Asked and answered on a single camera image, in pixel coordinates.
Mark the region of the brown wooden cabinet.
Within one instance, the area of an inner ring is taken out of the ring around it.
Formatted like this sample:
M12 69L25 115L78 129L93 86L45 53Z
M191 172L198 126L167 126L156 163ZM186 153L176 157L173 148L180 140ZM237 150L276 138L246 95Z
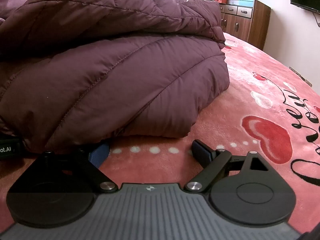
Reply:
M254 6L220 4L223 31L263 50L271 16L271 8L254 0Z

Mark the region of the pink heart print blanket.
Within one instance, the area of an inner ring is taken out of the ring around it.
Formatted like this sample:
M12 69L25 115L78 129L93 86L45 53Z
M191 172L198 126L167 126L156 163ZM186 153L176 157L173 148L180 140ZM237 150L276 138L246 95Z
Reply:
M182 139L124 137L100 170L116 183L185 183L200 171L191 142L223 147L235 155L256 150L294 189L290 224L308 231L319 222L319 141L307 141L318 125L319 96L287 67L246 42L227 36L230 85L205 108Z

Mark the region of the wall power socket strip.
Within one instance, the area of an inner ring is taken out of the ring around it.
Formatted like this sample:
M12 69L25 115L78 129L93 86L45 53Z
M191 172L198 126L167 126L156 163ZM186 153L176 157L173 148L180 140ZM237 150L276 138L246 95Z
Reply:
M294 68L292 68L292 67L289 67L289 69L292 71L292 72L294 72L296 75L298 75L308 86L310 86L310 87L312 87L312 83L309 81L309 80L307 80L306 78L304 78L303 76L302 76L302 74L300 74L299 72L297 72Z

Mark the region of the blue box on cabinet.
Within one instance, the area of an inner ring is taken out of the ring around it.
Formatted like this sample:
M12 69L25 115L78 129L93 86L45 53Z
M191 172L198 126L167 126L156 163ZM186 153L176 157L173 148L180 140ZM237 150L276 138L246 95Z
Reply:
M227 0L227 4L252 8L254 6L254 0Z

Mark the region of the purple down jacket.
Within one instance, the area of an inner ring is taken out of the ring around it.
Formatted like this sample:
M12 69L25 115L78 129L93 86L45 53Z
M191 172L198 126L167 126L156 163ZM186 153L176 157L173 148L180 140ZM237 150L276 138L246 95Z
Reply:
M1 135L32 152L182 138L229 87L205 0L1 0Z

